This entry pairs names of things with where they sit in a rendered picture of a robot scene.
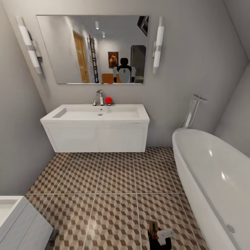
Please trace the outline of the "mousetrap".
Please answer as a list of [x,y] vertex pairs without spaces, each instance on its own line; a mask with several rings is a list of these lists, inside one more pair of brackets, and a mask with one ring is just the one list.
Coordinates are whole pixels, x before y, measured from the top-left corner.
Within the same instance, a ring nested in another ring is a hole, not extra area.
[[157,232],[159,231],[158,222],[149,220],[149,232],[153,239],[158,239]]

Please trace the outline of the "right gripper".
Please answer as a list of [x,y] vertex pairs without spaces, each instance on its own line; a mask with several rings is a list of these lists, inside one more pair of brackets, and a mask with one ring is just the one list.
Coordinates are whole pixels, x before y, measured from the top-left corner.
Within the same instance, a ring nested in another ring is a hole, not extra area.
[[171,250],[172,245],[171,245],[171,238],[166,238],[166,245],[160,245],[158,242],[158,239],[153,239],[151,237],[151,234],[148,230],[148,237],[149,237],[149,242],[150,242],[150,250]]

